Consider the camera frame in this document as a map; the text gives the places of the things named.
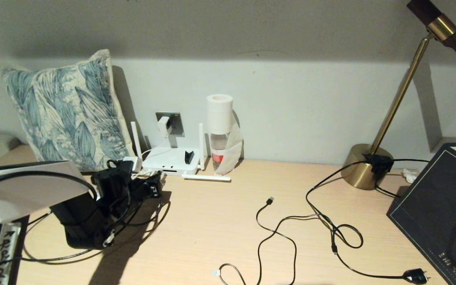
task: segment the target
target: desk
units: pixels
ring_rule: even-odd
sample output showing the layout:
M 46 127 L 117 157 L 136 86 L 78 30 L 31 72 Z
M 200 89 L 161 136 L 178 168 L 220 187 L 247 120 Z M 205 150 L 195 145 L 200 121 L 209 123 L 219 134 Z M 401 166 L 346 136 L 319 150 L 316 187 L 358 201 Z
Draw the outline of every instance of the desk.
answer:
M 203 174 L 209 175 L 208 165 Z M 21 262 L 19 285 L 219 285 L 213 276 L 222 263 L 241 270 L 248 284 L 258 278 L 257 246 L 269 235 L 255 214 L 266 199 L 260 221 L 274 228 L 287 215 L 309 215 L 304 196 L 311 186 L 338 166 L 244 160 L 230 173 L 232 182 L 205 182 L 166 177 L 163 194 L 170 200 L 163 222 L 143 243 L 145 228 L 128 228 L 116 245 L 78 263 L 44 265 Z M 388 175 L 382 187 L 396 192 L 406 186 L 398 175 Z M 386 217 L 391 198 L 376 191 L 353 188 L 342 179 L 326 184 L 310 195 L 312 203 L 334 223 L 347 223 L 363 234 L 365 245 L 350 249 L 337 242 L 348 265 L 368 274 L 400 275 L 423 268 L 432 277 L 428 284 L 446 284 L 429 262 Z M 135 221 L 152 214 L 157 202 L 147 200 Z M 297 243 L 297 285 L 404 285 L 405 280 L 364 277 L 344 267 L 331 251 L 330 234 L 318 220 L 288 220 L 280 228 Z M 358 242 L 346 231 L 348 240 Z M 53 258 L 79 252 L 68 247 L 64 230 L 54 215 L 40 222 L 25 240 L 35 258 Z M 288 284 L 293 277 L 293 245 L 276 236 L 261 248 L 263 285 Z M 229 267 L 223 277 L 230 285 L 241 281 Z

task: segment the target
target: pillow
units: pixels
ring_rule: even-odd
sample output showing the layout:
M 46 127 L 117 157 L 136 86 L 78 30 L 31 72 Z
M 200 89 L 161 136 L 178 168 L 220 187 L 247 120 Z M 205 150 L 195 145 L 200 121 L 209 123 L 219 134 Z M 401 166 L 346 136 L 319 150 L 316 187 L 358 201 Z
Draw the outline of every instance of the pillow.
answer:
M 38 161 L 72 160 L 81 171 L 133 156 L 108 50 L 60 68 L 5 67 L 3 83 Z

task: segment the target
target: desk lamp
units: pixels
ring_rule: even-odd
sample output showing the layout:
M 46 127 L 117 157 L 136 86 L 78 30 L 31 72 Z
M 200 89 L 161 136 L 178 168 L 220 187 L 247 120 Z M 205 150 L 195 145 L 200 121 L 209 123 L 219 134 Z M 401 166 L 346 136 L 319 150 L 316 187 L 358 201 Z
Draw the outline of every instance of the desk lamp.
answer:
M 373 155 L 379 155 L 387 157 L 389 160 L 393 160 L 393 157 L 388 151 L 380 148 L 380 144 L 406 93 L 407 87 L 409 87 L 409 83 L 411 83 L 411 79 L 427 49 L 427 45 L 429 45 L 429 41 L 434 38 L 446 47 L 454 49 L 456 52 L 456 26 L 445 14 L 441 13 L 432 2 L 429 0 L 411 0 L 411 2 L 407 4 L 407 7 L 423 24 L 425 24 L 429 34 L 420 42 L 411 62 L 411 66 L 400 84 L 397 95 L 391 103 L 391 107 L 388 110 L 374 142 L 372 145 L 354 145 L 349 152 L 344 166 L 359 161 L 367 161 L 367 158 Z M 344 169 L 341 172 L 341 175 L 346 182 L 356 188 L 372 190 L 376 185 L 379 185 L 386 173 L 387 171 L 385 170 L 379 171 L 372 163 L 359 163 Z

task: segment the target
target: power outlet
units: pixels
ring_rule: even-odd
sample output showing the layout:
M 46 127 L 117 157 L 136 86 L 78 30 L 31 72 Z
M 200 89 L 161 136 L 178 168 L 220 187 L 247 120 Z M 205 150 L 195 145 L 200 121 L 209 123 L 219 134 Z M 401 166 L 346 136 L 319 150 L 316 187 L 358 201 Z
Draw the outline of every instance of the power outlet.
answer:
M 170 123 L 172 124 L 172 132 L 170 133 L 171 135 L 184 135 L 181 114 L 179 112 L 156 112 L 156 119 L 158 121 L 163 116 L 170 118 Z

